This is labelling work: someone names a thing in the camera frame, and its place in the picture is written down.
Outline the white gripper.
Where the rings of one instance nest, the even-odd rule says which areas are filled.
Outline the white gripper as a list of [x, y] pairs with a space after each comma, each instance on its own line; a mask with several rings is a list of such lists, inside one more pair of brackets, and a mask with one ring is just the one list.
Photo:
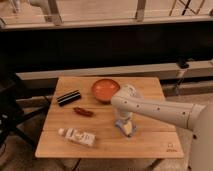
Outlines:
[[132, 130], [133, 130], [132, 122], [129, 121], [129, 120], [132, 119], [132, 113], [129, 112], [129, 111], [121, 110], [121, 109], [116, 109], [115, 115], [116, 115], [118, 120], [128, 121], [126, 124], [123, 125], [123, 128], [124, 128], [124, 133], [127, 136], [130, 136], [131, 133], [132, 133]]

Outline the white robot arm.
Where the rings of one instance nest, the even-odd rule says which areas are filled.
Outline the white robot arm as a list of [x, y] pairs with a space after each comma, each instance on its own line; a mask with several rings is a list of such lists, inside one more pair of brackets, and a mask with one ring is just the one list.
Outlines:
[[123, 86], [111, 98], [119, 122], [131, 113], [173, 124], [193, 132], [187, 171], [213, 171], [213, 103], [199, 105], [143, 98], [132, 85]]

